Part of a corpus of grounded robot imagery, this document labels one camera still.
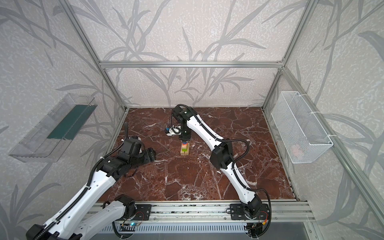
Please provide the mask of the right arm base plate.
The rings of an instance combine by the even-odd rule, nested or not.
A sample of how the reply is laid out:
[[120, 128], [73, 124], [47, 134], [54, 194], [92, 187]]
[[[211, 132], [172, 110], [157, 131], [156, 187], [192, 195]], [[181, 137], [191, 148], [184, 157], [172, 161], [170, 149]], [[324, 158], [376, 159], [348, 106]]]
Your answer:
[[227, 211], [231, 215], [231, 220], [256, 220], [264, 221], [268, 218], [270, 208], [268, 204], [262, 204], [260, 210], [256, 216], [252, 219], [248, 218], [245, 214], [244, 207], [241, 204], [230, 204], [230, 208]]

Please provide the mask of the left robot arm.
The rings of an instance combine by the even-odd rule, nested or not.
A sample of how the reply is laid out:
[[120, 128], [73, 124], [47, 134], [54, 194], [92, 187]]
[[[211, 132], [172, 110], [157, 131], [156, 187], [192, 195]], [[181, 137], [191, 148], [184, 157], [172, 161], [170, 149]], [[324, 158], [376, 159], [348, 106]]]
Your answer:
[[116, 220], [135, 217], [135, 200], [120, 195], [94, 216], [84, 219], [97, 200], [130, 170], [154, 162], [156, 151], [137, 137], [125, 137], [92, 167], [87, 183], [43, 225], [33, 225], [28, 240], [88, 240]]

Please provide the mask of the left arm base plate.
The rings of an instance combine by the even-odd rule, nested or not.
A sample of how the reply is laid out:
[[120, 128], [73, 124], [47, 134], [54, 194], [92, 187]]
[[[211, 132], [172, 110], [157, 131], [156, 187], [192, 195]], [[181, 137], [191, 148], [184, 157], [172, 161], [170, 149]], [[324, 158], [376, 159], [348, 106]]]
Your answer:
[[131, 221], [148, 221], [151, 214], [151, 204], [138, 204], [135, 205], [135, 214]]

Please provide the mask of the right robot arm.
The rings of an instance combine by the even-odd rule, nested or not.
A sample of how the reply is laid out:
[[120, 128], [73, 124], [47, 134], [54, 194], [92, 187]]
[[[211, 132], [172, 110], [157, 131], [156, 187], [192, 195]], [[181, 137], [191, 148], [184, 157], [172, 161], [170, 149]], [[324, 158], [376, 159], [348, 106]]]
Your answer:
[[[185, 144], [190, 141], [192, 132], [195, 132], [208, 145], [211, 150], [211, 164], [229, 179], [238, 194], [248, 219], [255, 219], [261, 211], [263, 203], [257, 193], [264, 192], [266, 194], [268, 200], [266, 220], [269, 222], [271, 220], [272, 206], [268, 192], [265, 189], [251, 189], [237, 167], [237, 162], [248, 154], [250, 150], [249, 143], [244, 139], [225, 139], [216, 134], [200, 115], [187, 105], [176, 105], [172, 110], [172, 117], [180, 124], [180, 129], [175, 134], [179, 136], [182, 143]], [[245, 152], [237, 158], [234, 157], [233, 153], [232, 143], [234, 142], [244, 143], [246, 146]]]

